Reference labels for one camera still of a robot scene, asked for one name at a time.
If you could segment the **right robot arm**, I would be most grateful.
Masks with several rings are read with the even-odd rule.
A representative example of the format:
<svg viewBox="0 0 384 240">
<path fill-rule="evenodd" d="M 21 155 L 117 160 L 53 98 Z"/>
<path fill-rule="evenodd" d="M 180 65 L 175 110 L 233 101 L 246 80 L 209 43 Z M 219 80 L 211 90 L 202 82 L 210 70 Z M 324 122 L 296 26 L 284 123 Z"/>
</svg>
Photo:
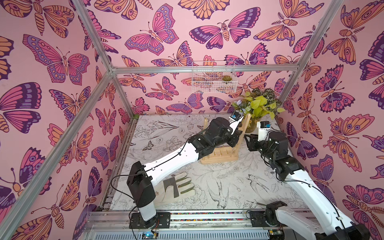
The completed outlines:
<svg viewBox="0 0 384 240">
<path fill-rule="evenodd" d="M 368 240 L 371 237 L 368 228 L 343 214 L 314 183 L 301 163 L 288 154 L 288 139 L 284 133 L 270 131 L 265 139 L 245 135 L 245 140 L 248 150 L 258 151 L 277 174 L 276 179 L 288 184 L 317 219 L 312 222 L 286 203 L 276 201 L 266 205 L 265 219 L 270 226 L 285 225 L 306 240 Z"/>
</svg>

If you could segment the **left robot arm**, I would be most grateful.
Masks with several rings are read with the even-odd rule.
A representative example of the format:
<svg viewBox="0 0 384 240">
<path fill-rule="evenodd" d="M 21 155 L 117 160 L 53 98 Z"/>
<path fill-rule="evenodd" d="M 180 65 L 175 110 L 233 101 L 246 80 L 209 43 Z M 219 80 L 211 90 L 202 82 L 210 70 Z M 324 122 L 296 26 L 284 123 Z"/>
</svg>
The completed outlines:
<svg viewBox="0 0 384 240">
<path fill-rule="evenodd" d="M 158 218 L 155 186 L 171 173 L 212 154 L 224 144 L 235 147 L 240 138 L 238 126 L 243 119 L 244 116 L 237 112 L 231 114 L 229 119 L 213 119 L 206 129 L 189 137 L 174 152 L 145 165 L 139 161 L 132 165 L 127 186 L 144 223 L 154 223 Z"/>
</svg>

